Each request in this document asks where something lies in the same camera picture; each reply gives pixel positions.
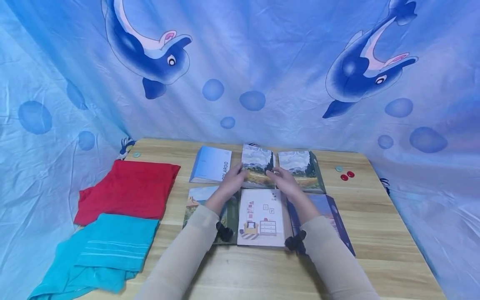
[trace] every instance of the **hand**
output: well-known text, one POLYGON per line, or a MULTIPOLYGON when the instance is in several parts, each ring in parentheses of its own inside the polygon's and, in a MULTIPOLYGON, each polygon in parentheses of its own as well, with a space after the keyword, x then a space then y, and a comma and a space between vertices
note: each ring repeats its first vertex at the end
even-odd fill
POLYGON ((295 198, 299 194, 303 194, 299 184, 295 181, 292 174, 285 169, 275 167, 273 171, 277 174, 267 171, 267 176, 275 182, 275 185, 285 194, 287 197, 295 198))
POLYGON ((247 170, 241 170, 242 163, 238 163, 233 168, 227 172, 225 177, 220 184, 217 192, 225 198, 225 201, 230 199, 230 197, 238 192, 245 181, 245 177, 247 176, 247 170))

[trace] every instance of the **black hair tie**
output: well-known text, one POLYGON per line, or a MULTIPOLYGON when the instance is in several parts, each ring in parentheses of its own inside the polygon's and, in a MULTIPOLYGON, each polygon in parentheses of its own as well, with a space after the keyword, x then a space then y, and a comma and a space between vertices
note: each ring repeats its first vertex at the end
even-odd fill
POLYGON ((302 230, 300 231, 296 236, 294 237, 288 237, 285 240, 285 246, 290 250, 290 251, 295 251, 298 249, 300 245, 303 245, 303 240, 307 236, 307 233, 302 230))
POLYGON ((217 235, 221 238, 224 242, 229 242, 233 237, 233 230, 228 227, 223 226, 222 223, 216 223, 216 229, 218 231, 217 235))

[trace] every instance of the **folded cloth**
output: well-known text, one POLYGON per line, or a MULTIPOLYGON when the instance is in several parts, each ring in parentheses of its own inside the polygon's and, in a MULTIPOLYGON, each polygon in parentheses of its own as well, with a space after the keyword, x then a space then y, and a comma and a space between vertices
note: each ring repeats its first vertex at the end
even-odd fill
POLYGON ((118 293, 142 270, 158 220, 101 214, 57 246, 29 300, 67 300, 95 289, 118 293))
POLYGON ((80 191, 74 223, 86 226, 101 213, 161 219, 179 170, 171 164, 116 160, 97 185, 80 191))

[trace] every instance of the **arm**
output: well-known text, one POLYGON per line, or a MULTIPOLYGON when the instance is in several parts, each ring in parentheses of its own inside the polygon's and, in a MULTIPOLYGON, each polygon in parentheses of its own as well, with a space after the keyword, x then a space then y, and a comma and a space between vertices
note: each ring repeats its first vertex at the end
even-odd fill
POLYGON ((240 189, 246 173, 241 164, 229 171, 218 190, 198 206, 185 228, 165 250, 135 300, 180 300, 212 246, 225 202, 240 189))
POLYGON ((301 229, 307 235, 303 240, 306 253, 315 264, 320 278, 333 300, 379 299, 367 275, 355 257, 338 237, 330 222, 301 190, 293 176, 286 170, 274 168, 268 172, 277 187, 295 206, 301 229))

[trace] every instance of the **dolphin eye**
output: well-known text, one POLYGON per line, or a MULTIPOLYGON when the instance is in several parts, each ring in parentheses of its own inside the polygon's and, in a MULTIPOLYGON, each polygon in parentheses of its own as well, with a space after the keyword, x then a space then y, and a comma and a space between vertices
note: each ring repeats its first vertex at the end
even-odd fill
POLYGON ((173 66, 173 65, 175 65, 177 60, 175 59, 175 56, 170 55, 169 57, 167 57, 167 62, 170 66, 173 66))
POLYGON ((382 84, 386 79, 387 79, 387 75, 380 76, 375 80, 375 83, 382 84))

